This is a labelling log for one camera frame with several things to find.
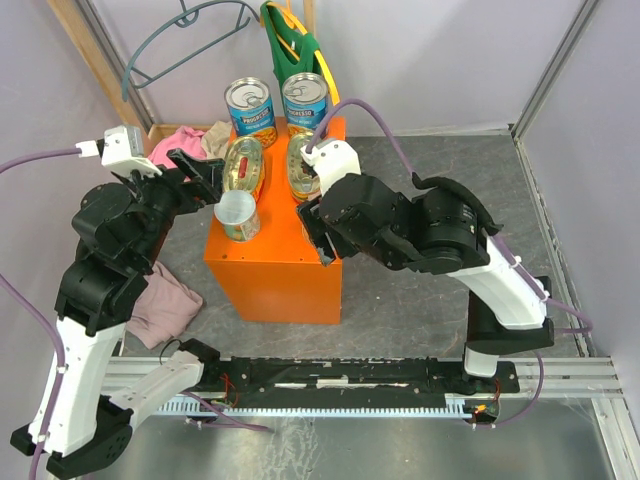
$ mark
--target gray floor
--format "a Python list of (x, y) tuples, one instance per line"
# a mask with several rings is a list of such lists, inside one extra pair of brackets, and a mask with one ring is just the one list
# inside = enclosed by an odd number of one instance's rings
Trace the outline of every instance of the gray floor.
[[(502, 401), (506, 416), (523, 408)], [(273, 433), (198, 431), (152, 417), (92, 479), (614, 479), (591, 401), (540, 401), (517, 424), (472, 431), (462, 420), (253, 418)]]
[[(417, 193), (385, 138), (352, 138), (366, 173), (407, 196)], [(469, 187), (505, 224), (512, 250), (534, 275), (552, 275), (531, 194), (509, 136), (404, 137), (399, 139), (421, 176), (446, 175)], [(286, 357), (439, 356), (462, 354), (467, 291), (455, 280), (408, 271), (390, 272), (363, 255), (344, 264), (342, 324), (338, 326), (244, 322), (202, 261), (212, 207), (180, 217), (160, 260), (205, 299), (181, 338), (197, 337), (223, 355)], [(566, 316), (553, 315), (556, 326)], [(128, 334), (126, 355), (158, 355)], [(557, 338), (545, 356), (577, 356), (573, 338)]]

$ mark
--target pink towel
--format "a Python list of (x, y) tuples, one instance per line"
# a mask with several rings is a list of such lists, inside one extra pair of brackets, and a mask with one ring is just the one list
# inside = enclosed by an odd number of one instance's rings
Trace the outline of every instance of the pink towel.
[(149, 285), (133, 307), (127, 330), (152, 349), (184, 332), (202, 307), (202, 297), (174, 277), (160, 262), (153, 275), (145, 277)]
[(204, 160), (207, 158), (207, 153), (202, 148), (201, 138), (205, 132), (200, 130), (194, 130), (191, 127), (185, 127), (184, 125), (173, 135), (169, 135), (167, 138), (160, 140), (160, 143), (153, 149), (149, 160), (154, 165), (164, 165), (167, 168), (176, 168), (174, 163), (167, 158), (167, 152), (174, 148), (181, 148), (193, 158)]

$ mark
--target orange block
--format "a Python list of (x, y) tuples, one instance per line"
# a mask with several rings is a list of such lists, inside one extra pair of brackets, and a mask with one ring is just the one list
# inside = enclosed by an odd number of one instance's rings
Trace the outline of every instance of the orange block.
[[(214, 217), (204, 261), (244, 320), (338, 324), (342, 262), (323, 267), (303, 236), (287, 180), (286, 120), (277, 118), (276, 124), (278, 140), (264, 151), (260, 232), (249, 242), (236, 243)], [(330, 137), (344, 140), (345, 130), (344, 118), (329, 123)]]

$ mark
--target tin can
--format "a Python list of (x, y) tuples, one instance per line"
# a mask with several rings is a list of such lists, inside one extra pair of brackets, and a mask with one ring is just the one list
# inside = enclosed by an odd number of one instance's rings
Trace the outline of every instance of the tin can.
[(266, 83), (254, 77), (241, 78), (227, 87), (224, 99), (238, 137), (252, 135), (263, 148), (273, 145), (278, 132)]
[(306, 202), (309, 197), (320, 192), (320, 178), (302, 159), (300, 150), (311, 141), (313, 132), (296, 133), (287, 147), (287, 177), (291, 195), (298, 202)]
[(224, 192), (213, 213), (234, 242), (248, 242), (260, 231), (256, 200), (244, 190)]
[(327, 82), (315, 73), (298, 73), (284, 82), (282, 97), (289, 137), (316, 129), (327, 114), (328, 93)]
[(236, 138), (224, 157), (222, 191), (244, 190), (258, 201), (264, 183), (262, 145), (255, 137)]

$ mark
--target hanger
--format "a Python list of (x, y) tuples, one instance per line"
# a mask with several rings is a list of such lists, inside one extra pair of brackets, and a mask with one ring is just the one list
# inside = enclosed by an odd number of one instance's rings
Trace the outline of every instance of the hanger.
[[(236, 20), (235, 27), (232, 30), (230, 30), (229, 32), (225, 33), (224, 35), (221, 35), (220, 37), (216, 38), (212, 42), (209, 42), (205, 46), (203, 46), (203, 47), (199, 48), (198, 50), (196, 50), (195, 52), (187, 55), (182, 60), (174, 63), (170, 67), (165, 68), (160, 73), (158, 73), (158, 74), (156, 74), (154, 76), (147, 75), (146, 73), (142, 72), (141, 70), (139, 70), (139, 69), (137, 69), (135, 67), (135, 62), (138, 59), (138, 57), (140, 56), (140, 54), (143, 52), (143, 50), (145, 48), (147, 48), (149, 46), (149, 44), (158, 35), (160, 35), (162, 32), (164, 32), (167, 28), (171, 27), (171, 25), (176, 25), (176, 26), (178, 26), (180, 28), (190, 27), (191, 25), (193, 25), (198, 20), (198, 16), (200, 15), (200, 10), (202, 10), (203, 8), (206, 8), (206, 7), (210, 7), (212, 5), (219, 5), (221, 3), (237, 3), (237, 4), (240, 5), (240, 11), (238, 12), (238, 18)], [(253, 18), (256, 20), (256, 22), (260, 22), (260, 16), (256, 13), (256, 11), (251, 7), (251, 5), (248, 5), (247, 3), (243, 2), (242, 0), (213, 0), (213, 1), (201, 3), (200, 5), (196, 5), (195, 7), (192, 7), (192, 8), (189, 8), (189, 9), (186, 8), (184, 0), (180, 0), (180, 5), (182, 7), (182, 13), (179, 14), (179, 15), (176, 15), (171, 20), (169, 20), (168, 22), (163, 24), (160, 28), (158, 28), (155, 32), (153, 32), (149, 36), (149, 38), (147, 38), (144, 42), (142, 42), (142, 45), (140, 45), (138, 47), (138, 49), (135, 51), (135, 53), (131, 57), (131, 60), (129, 60), (129, 63), (127, 63), (127, 66), (126, 66), (126, 68), (124, 70), (124, 75), (122, 76), (122, 83), (121, 83), (122, 100), (123, 101), (126, 102), (127, 99), (129, 98), (129, 92), (127, 91), (128, 88), (129, 88), (129, 83), (131, 83), (131, 86), (133, 88), (135, 88), (136, 90), (139, 90), (141, 88), (147, 87), (148, 85), (152, 84), (153, 82), (155, 82), (159, 78), (164, 77), (167, 73), (172, 72), (173, 70), (178, 68), (183, 63), (188, 62), (189, 60), (191, 60), (196, 55), (201, 54), (202, 52), (204, 52), (208, 48), (213, 47), (216, 43), (221, 42), (225, 38), (230, 37), (234, 33), (239, 32), (244, 27), (246, 27), (249, 24), (249, 22), (251, 21), (251, 15), (248, 16), (245, 19), (244, 22), (242, 22), (242, 17), (243, 17), (245, 8), (249, 9), (251, 14), (253, 15)], [(131, 72), (137, 73), (138, 75), (140, 75), (145, 80), (142, 83), (134, 84), (131, 81)]]

